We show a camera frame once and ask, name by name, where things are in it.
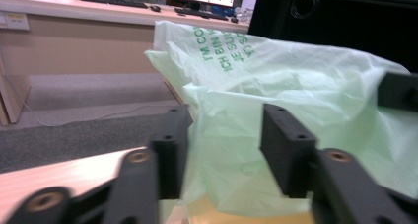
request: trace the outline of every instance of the black object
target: black object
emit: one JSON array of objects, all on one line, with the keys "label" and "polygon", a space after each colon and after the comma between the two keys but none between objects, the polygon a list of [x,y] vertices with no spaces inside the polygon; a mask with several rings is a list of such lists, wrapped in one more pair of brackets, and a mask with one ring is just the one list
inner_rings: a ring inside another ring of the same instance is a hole
[{"label": "black object", "polygon": [[228,21],[228,18],[222,15],[212,14],[212,13],[206,13],[206,12],[200,12],[198,10],[191,10],[191,9],[174,9],[178,14],[184,14],[184,15],[193,15],[193,16],[200,16],[205,19],[217,19],[217,20],[224,20]]},{"label": "black object", "polygon": [[231,22],[233,22],[234,24],[237,24],[238,23],[238,19],[235,18],[235,17],[233,17],[233,18],[231,18]]},{"label": "black object", "polygon": [[350,154],[316,150],[315,138],[283,108],[264,105],[261,151],[283,194],[306,197],[322,224],[418,223],[418,202],[378,186]]},{"label": "black object", "polygon": [[367,51],[418,71],[418,0],[257,0],[250,35]]},{"label": "black object", "polygon": [[124,1],[124,0],[83,0],[83,1],[148,9],[148,6],[141,2],[132,2],[132,1]]},{"label": "black object", "polygon": [[157,5],[151,6],[150,9],[154,12],[158,12],[158,13],[161,12],[161,7]]},{"label": "black object", "polygon": [[378,88],[378,104],[418,112],[418,75],[387,73]]},{"label": "black object", "polygon": [[187,106],[171,109],[149,147],[123,157],[115,179],[77,197],[65,187],[42,189],[7,223],[159,223],[158,200],[180,195],[190,124]]}]

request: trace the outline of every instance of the black keyboard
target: black keyboard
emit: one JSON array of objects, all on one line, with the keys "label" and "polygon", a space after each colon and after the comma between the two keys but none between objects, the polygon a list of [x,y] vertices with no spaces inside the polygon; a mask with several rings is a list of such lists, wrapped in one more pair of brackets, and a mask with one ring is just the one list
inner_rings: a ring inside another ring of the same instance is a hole
[{"label": "black keyboard", "polygon": [[205,13],[205,12],[200,12],[200,11],[197,11],[197,10],[190,10],[190,9],[175,8],[174,10],[178,14],[194,15],[194,16],[200,16],[200,17],[205,18],[205,19],[217,19],[217,20],[228,21],[228,18],[224,17],[222,15],[217,15],[217,14],[212,14],[212,13]]},{"label": "black keyboard", "polygon": [[90,2],[96,2],[96,3],[105,3],[105,4],[112,4],[112,5],[122,5],[122,6],[148,9],[148,6],[146,6],[144,3],[124,1],[124,0],[83,0],[83,1],[90,1]]}]

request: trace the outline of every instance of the computer mouse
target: computer mouse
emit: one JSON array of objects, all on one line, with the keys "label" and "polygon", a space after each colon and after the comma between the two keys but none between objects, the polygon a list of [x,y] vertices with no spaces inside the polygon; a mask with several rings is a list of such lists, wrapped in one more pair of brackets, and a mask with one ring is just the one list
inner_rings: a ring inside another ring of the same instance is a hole
[{"label": "computer mouse", "polygon": [[233,18],[231,18],[231,22],[233,22],[234,24],[237,24],[238,23],[238,19],[235,18],[235,17],[233,17]]},{"label": "computer mouse", "polygon": [[157,6],[157,5],[151,6],[150,9],[154,12],[161,12],[160,6]]}]

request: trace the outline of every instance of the floor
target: floor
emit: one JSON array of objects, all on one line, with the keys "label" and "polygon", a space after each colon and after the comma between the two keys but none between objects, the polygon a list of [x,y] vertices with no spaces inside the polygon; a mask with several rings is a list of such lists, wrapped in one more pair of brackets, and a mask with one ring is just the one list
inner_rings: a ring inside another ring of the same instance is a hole
[{"label": "floor", "polygon": [[0,131],[166,112],[178,105],[158,73],[36,75],[19,122]]}]

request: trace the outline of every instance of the light green plastic bag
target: light green plastic bag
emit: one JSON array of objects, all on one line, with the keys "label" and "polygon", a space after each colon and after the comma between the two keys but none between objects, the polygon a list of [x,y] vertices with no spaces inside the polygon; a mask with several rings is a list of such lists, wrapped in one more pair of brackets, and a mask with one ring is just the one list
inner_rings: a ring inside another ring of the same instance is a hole
[{"label": "light green plastic bag", "polygon": [[318,147],[354,154],[382,185],[418,196],[418,114],[378,108],[377,86],[399,64],[347,48],[158,22],[153,65],[190,104],[194,123],[183,203],[271,216],[305,211],[281,197],[258,150],[262,104],[288,109]]}]

